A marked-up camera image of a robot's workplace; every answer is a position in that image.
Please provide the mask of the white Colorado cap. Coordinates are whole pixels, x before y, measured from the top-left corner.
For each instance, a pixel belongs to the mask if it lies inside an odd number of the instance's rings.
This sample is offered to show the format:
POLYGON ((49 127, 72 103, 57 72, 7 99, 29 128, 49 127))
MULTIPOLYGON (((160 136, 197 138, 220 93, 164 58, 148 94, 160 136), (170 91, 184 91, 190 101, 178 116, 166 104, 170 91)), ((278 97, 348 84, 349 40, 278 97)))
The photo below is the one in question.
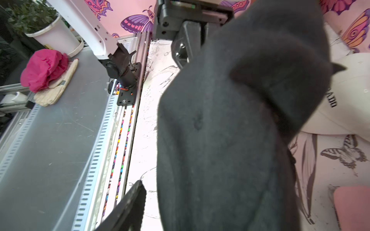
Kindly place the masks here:
POLYGON ((354 134, 370 139, 370 55, 351 54, 337 61, 329 90, 303 132, 321 135, 354 134))

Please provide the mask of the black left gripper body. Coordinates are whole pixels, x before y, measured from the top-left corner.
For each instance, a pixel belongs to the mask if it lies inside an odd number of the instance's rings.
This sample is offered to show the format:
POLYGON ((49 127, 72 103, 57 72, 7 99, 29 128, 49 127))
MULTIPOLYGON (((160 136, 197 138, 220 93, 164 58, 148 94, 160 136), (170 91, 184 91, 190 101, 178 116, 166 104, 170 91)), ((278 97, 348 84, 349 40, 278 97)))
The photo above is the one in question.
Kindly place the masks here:
POLYGON ((232 18, 232 8, 207 1, 158 0, 155 5, 153 39, 174 40, 185 21, 224 25, 232 18))

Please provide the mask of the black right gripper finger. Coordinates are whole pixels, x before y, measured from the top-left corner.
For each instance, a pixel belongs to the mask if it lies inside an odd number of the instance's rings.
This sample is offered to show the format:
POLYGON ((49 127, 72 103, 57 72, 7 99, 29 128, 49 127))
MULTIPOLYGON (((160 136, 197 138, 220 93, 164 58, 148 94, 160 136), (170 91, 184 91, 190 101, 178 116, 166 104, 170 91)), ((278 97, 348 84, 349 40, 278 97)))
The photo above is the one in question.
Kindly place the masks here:
POLYGON ((97 231, 140 231, 144 216, 146 189, 141 180, 135 182, 97 231))

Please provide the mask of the black cap with white patch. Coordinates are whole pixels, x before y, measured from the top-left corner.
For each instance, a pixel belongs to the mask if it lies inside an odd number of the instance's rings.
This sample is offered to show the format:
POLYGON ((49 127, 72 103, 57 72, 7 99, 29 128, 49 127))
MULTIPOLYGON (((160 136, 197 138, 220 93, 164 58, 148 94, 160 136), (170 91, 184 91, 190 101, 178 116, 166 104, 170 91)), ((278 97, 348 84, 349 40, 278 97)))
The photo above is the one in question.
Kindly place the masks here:
POLYGON ((166 231, 298 231, 289 143, 331 77, 318 1, 256 1, 218 29, 158 107, 166 231))

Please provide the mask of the pink cap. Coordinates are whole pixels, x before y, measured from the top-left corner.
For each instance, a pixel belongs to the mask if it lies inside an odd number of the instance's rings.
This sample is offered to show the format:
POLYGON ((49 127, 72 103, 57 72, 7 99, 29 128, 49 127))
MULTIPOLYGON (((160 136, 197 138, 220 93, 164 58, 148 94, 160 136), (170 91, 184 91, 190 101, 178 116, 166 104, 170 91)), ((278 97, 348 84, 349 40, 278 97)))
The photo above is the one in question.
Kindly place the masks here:
POLYGON ((334 206, 342 231, 370 229, 370 188, 340 187, 334 192, 334 206))

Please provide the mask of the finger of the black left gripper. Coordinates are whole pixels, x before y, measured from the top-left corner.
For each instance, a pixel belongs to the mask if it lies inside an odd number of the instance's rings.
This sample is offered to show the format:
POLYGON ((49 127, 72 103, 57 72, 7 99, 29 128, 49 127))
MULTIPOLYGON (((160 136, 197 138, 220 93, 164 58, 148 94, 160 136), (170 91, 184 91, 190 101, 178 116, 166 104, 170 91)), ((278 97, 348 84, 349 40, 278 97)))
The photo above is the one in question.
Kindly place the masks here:
POLYGON ((210 36, 220 28, 216 23, 185 21, 171 44, 172 58, 183 69, 200 51, 210 36))

